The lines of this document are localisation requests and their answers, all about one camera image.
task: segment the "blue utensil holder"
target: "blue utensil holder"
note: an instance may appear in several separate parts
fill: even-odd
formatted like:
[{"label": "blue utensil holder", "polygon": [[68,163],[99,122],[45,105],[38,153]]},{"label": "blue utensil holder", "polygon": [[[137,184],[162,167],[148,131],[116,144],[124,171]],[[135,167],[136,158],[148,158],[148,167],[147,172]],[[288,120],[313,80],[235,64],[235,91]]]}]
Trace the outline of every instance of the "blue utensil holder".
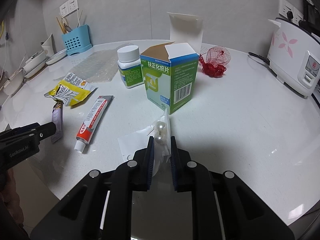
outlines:
[{"label": "blue utensil holder", "polygon": [[67,34],[62,34],[62,40],[66,46],[68,56],[92,48],[87,24],[75,28]]}]

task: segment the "electrical socket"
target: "electrical socket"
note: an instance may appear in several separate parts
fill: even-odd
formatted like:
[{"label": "electrical socket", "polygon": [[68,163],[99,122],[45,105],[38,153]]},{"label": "electrical socket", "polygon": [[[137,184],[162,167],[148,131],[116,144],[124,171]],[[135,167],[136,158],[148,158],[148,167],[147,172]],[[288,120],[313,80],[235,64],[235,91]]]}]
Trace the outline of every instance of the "electrical socket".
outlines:
[{"label": "electrical socket", "polygon": [[289,3],[286,0],[279,0],[279,14],[283,17],[285,17],[286,19],[287,17],[287,12],[288,11],[292,11],[293,13],[293,5],[291,3]]},{"label": "electrical socket", "polygon": [[296,25],[299,25],[299,21],[302,20],[303,21],[303,14],[297,9],[297,8],[293,8],[293,19],[292,22]]},{"label": "electrical socket", "polygon": [[69,14],[68,4],[65,2],[64,4],[60,5],[60,14],[62,17],[65,17]]},{"label": "electrical socket", "polygon": [[72,13],[73,11],[76,11],[79,8],[78,0],[68,0],[67,4],[68,4],[69,13]]}]

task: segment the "white tube cap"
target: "white tube cap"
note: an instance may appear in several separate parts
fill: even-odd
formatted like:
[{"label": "white tube cap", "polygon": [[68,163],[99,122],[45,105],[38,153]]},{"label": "white tube cap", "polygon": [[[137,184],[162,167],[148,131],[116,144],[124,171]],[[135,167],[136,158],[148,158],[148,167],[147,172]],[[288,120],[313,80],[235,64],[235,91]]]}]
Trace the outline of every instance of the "white tube cap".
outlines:
[{"label": "white tube cap", "polygon": [[134,62],[140,58],[139,47],[137,45],[125,46],[117,51],[118,59],[122,63]]},{"label": "white tube cap", "polygon": [[80,140],[77,140],[75,145],[75,150],[79,153],[82,153],[84,148],[85,148],[85,143]]}]

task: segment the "red net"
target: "red net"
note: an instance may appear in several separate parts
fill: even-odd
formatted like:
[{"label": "red net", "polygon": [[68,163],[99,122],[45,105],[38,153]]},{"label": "red net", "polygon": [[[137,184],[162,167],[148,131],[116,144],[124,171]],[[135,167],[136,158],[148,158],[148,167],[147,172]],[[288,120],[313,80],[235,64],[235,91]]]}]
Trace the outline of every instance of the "red net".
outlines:
[{"label": "red net", "polygon": [[229,51],[220,46],[209,49],[205,61],[203,55],[200,54],[199,63],[202,66],[202,72],[209,77],[221,77],[227,70],[225,65],[231,60]]}]

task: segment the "pearl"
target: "pearl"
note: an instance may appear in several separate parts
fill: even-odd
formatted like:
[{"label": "pearl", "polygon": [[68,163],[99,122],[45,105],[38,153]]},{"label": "pearl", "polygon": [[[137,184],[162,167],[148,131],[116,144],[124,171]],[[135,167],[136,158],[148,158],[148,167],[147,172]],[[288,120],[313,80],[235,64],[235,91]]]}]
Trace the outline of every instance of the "pearl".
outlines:
[{"label": "pearl", "polygon": [[156,123],[156,130],[157,131],[163,130],[164,128],[165,128],[165,122],[158,121]]},{"label": "pearl", "polygon": [[165,144],[167,142],[167,133],[163,130],[158,130],[155,133],[155,141],[158,144]]}]

